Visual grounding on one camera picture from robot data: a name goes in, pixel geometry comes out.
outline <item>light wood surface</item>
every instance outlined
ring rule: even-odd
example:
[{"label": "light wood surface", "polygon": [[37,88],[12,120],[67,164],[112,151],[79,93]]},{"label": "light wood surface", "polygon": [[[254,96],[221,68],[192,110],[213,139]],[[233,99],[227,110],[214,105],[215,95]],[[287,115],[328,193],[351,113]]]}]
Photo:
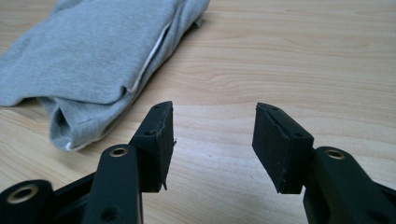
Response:
[{"label": "light wood surface", "polygon": [[[0,52],[54,3],[1,0]],[[0,190],[35,178],[58,189],[95,171],[104,149],[168,100],[177,145],[168,191],[144,195],[146,223],[307,222],[303,196],[276,194],[251,147],[257,102],[396,189],[396,1],[212,0],[203,19],[116,129],[79,152],[50,143],[36,100],[0,107]]]}]

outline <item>gray cloth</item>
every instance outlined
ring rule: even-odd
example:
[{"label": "gray cloth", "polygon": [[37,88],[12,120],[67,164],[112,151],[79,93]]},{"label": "gray cloth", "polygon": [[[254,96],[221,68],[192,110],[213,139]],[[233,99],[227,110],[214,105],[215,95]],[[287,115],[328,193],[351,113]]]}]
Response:
[{"label": "gray cloth", "polygon": [[60,0],[0,58],[0,105],[37,97],[52,143],[104,137],[171,56],[208,0]]}]

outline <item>tabletop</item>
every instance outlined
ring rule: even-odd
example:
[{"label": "tabletop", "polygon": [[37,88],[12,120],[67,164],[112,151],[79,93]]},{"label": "tabletop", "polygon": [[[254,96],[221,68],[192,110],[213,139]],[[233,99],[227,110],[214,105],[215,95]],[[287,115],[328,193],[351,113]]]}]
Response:
[{"label": "tabletop", "polygon": [[[1,0],[0,53],[54,4]],[[168,190],[144,194],[146,223],[306,223],[303,195],[277,194],[253,151],[256,104],[282,108],[314,147],[345,150],[396,189],[395,71],[393,0],[212,0],[106,138],[62,152],[36,99],[0,107],[0,190],[28,179],[58,189],[94,172],[153,105],[173,101]]]}]

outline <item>wood grain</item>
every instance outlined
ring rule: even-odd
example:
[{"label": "wood grain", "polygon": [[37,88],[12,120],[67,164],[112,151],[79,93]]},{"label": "wood grain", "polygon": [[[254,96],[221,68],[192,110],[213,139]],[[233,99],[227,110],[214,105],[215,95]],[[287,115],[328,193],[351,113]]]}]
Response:
[{"label": "wood grain", "polygon": [[[54,0],[2,0],[0,52]],[[306,223],[302,195],[278,195],[251,148],[255,105],[277,105],[396,189],[396,2],[212,0],[105,139],[75,153],[48,139],[34,99],[0,107],[0,190],[26,179],[55,189],[127,143],[149,108],[172,100],[177,146],[168,191],[144,195],[146,223]]]}]

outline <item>cloth fold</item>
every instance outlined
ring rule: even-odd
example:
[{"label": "cloth fold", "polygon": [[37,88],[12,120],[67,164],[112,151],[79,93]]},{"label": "cloth fold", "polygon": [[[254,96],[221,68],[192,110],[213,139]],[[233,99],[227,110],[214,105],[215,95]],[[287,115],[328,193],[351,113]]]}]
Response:
[{"label": "cloth fold", "polygon": [[106,136],[208,0],[60,0],[0,57],[0,105],[37,97],[51,142],[78,150]]}]

